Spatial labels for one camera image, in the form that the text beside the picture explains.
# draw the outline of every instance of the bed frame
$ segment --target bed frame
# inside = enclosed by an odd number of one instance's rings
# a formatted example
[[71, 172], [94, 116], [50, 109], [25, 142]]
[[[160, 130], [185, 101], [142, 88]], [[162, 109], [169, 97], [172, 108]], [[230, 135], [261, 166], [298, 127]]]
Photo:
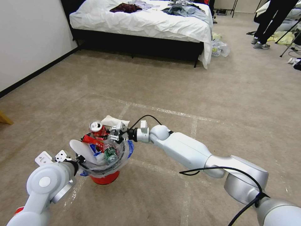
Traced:
[[194, 60], [196, 67], [199, 55], [203, 52], [203, 42], [189, 42], [170, 39], [150, 38], [134, 35], [122, 35], [109, 32], [73, 29], [69, 15], [78, 10], [85, 0], [61, 0], [73, 40], [81, 48], [100, 47], [103, 49], [135, 54], [167, 57], [180, 60]]

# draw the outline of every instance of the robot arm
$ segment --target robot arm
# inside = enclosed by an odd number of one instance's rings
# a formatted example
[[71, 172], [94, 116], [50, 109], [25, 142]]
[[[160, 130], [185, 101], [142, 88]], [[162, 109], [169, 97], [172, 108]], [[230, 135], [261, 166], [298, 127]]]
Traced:
[[[62, 160], [66, 153], [62, 150], [56, 159]], [[29, 176], [26, 184], [29, 198], [24, 209], [16, 214], [7, 226], [46, 226], [49, 221], [48, 206], [57, 203], [76, 183], [74, 178], [78, 164], [64, 160], [52, 162], [47, 152], [42, 152], [36, 163], [40, 165]]]
[[[203, 143], [180, 132], [173, 132], [163, 125], [157, 125], [149, 131], [146, 121], [141, 121], [141, 127], [135, 129], [127, 129], [120, 123], [111, 128], [109, 138], [116, 142], [130, 139], [136, 142], [152, 143], [188, 169], [212, 166], [232, 167], [252, 176], [262, 189], [265, 189], [267, 184], [268, 172], [263, 168], [233, 155], [214, 156]], [[74, 176], [78, 171], [78, 162], [84, 161], [84, 158], [79, 156], [74, 162], [66, 157], [64, 151], [60, 151], [56, 155], [56, 160], [57, 162], [52, 162], [52, 158], [46, 152], [42, 152], [36, 158], [35, 161], [40, 167], [28, 178], [29, 198], [24, 209], [8, 222], [8, 226], [47, 225], [48, 205], [50, 202], [57, 203], [75, 184]], [[205, 170], [206, 174], [214, 178], [222, 178], [226, 172], [229, 174], [224, 188], [228, 194], [243, 204], [254, 200], [259, 189], [246, 175], [232, 169]], [[300, 225], [301, 208], [290, 202], [264, 197], [254, 208], [260, 226]]]
[[[173, 132], [164, 125], [157, 125], [150, 131], [146, 121], [141, 121], [141, 128], [128, 130], [128, 138], [136, 142], [153, 143], [165, 153], [188, 169], [203, 167], [232, 167], [252, 176], [264, 190], [268, 172], [263, 168], [231, 155], [219, 157], [211, 154], [201, 142], [180, 132]], [[256, 184], [246, 175], [231, 169], [207, 169], [205, 173], [214, 178], [222, 178], [228, 172], [224, 189], [240, 203], [248, 204], [258, 195]], [[260, 226], [299, 225], [301, 208], [284, 200], [264, 197], [255, 207]]]

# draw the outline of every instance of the black pants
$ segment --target black pants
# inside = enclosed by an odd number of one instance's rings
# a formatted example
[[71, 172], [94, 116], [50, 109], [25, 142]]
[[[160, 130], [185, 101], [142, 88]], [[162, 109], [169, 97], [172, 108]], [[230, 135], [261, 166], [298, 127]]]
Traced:
[[214, 2], [215, 2], [215, 0], [209, 0], [209, 8], [210, 8], [212, 16], [214, 16]]
[[274, 34], [282, 24], [288, 13], [294, 8], [298, 0], [271, 0], [267, 10], [263, 13], [262, 22], [255, 33], [261, 44], [265, 44], [267, 39]]

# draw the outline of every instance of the red soda can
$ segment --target red soda can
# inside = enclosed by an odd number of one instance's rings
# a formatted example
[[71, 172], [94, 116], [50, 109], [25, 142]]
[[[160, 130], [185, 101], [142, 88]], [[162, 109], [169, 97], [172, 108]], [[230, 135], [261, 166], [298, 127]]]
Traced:
[[102, 136], [107, 135], [107, 130], [101, 123], [101, 121], [97, 120], [91, 122], [89, 125], [89, 130], [94, 134], [97, 140], [105, 140], [105, 138], [103, 138]]

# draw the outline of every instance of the white bed sheet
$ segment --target white bed sheet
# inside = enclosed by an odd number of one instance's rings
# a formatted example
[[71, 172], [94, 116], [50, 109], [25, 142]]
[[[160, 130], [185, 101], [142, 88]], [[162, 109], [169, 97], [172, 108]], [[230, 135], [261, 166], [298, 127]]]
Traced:
[[199, 56], [203, 66], [211, 61], [212, 16], [207, 5], [197, 4], [208, 15], [208, 23], [195, 17], [168, 15], [162, 9], [168, 1], [143, 0], [159, 6], [134, 13], [110, 12], [125, 0], [86, 0], [79, 9], [70, 14], [70, 24], [75, 29], [95, 30], [116, 34], [136, 35], [181, 41], [203, 42], [204, 51]]

